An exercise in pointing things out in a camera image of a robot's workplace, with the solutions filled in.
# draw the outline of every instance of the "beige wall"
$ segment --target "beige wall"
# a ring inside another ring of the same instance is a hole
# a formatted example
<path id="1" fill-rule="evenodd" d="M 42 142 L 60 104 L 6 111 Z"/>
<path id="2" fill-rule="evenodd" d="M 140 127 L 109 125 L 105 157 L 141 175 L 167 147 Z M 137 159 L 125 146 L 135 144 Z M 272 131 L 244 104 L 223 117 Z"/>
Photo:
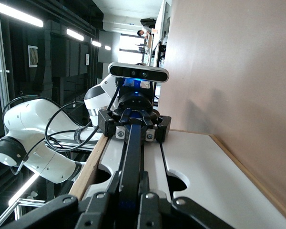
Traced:
<path id="1" fill-rule="evenodd" d="M 215 134 L 286 206 L 286 0 L 173 0 L 159 111 Z"/>

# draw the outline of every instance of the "round hole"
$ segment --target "round hole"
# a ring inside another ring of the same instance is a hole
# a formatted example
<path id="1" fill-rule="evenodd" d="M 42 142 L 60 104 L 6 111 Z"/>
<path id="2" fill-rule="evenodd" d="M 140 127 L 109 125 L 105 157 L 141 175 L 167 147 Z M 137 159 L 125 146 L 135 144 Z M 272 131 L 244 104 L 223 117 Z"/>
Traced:
<path id="1" fill-rule="evenodd" d="M 151 227 L 154 226 L 154 222 L 148 221 L 148 222 L 146 223 L 146 226 L 148 226 L 149 228 L 151 228 Z"/>
<path id="2" fill-rule="evenodd" d="M 91 226 L 93 224 L 93 221 L 87 221 L 85 222 L 85 226 Z"/>

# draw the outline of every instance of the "white ceiling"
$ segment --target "white ceiling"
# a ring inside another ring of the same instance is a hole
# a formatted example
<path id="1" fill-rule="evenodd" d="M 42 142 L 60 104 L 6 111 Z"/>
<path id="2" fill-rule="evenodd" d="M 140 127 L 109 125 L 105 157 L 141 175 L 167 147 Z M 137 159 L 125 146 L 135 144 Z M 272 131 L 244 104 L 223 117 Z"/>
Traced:
<path id="1" fill-rule="evenodd" d="M 93 0 L 104 15 L 157 18 L 162 0 Z"/>

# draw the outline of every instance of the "ceiling light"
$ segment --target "ceiling light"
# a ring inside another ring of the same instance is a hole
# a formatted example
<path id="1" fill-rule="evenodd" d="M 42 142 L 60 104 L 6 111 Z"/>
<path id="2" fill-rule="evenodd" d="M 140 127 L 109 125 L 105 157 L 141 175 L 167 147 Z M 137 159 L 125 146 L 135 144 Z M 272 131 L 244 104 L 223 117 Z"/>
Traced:
<path id="1" fill-rule="evenodd" d="M 84 40 L 84 37 L 83 37 L 83 36 L 81 36 L 80 34 L 78 34 L 77 32 L 74 32 L 74 31 L 72 31 L 72 30 L 67 29 L 67 34 L 68 34 L 69 36 L 72 36 L 72 37 L 74 37 L 74 38 L 80 40 L 80 41 L 83 41 L 83 40 Z"/>
<path id="2" fill-rule="evenodd" d="M 28 181 L 25 183 L 16 194 L 9 200 L 9 206 L 11 206 L 17 199 L 19 199 L 22 194 L 33 184 L 33 182 L 39 177 L 38 173 L 35 173 Z"/>
<path id="3" fill-rule="evenodd" d="M 96 42 L 96 41 L 92 41 L 92 44 L 95 45 L 95 46 L 97 46 L 97 47 L 101 47 L 101 46 L 102 46 L 101 43 Z"/>
<path id="4" fill-rule="evenodd" d="M 23 13 L 19 10 L 13 9 L 13 8 L 6 6 L 6 5 L 3 5 L 1 3 L 0 3 L 0 13 L 4 13 L 6 15 L 13 17 L 13 18 L 19 19 L 21 21 L 25 21 L 27 23 L 30 23 L 32 25 L 36 25 L 38 27 L 43 27 L 42 20 L 39 20 L 38 18 L 30 16 L 26 13 Z"/>

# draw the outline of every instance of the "air vent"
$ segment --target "air vent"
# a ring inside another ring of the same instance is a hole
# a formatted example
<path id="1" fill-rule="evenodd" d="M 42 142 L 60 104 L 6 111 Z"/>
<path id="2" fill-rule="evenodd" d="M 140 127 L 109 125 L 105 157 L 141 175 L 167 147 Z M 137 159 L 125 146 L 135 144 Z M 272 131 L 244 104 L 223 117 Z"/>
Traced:
<path id="1" fill-rule="evenodd" d="M 28 45 L 28 49 L 29 49 L 29 67 L 30 68 L 37 68 L 38 47 Z"/>

